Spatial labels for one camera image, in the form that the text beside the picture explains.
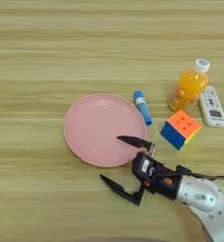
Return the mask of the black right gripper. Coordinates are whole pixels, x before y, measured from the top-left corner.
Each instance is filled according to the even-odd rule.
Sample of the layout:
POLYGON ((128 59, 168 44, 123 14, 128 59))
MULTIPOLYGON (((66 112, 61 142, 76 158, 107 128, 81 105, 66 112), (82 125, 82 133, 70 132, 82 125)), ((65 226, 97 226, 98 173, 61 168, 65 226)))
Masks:
MULTIPOLYGON (((151 158, 155 156, 158 148, 157 143, 135 136, 120 135, 118 139, 128 145, 136 147, 139 151, 146 153, 151 158)), ((144 183, 141 183, 139 190, 132 194, 126 192, 125 188, 117 182, 103 175, 101 175, 100 178, 114 193, 139 206, 145 189, 152 194, 158 193, 168 199, 175 200, 179 192, 182 176, 189 175, 190 173, 190 169, 179 164, 176 166, 176 170, 173 171, 163 164, 153 163, 146 171, 144 183)))

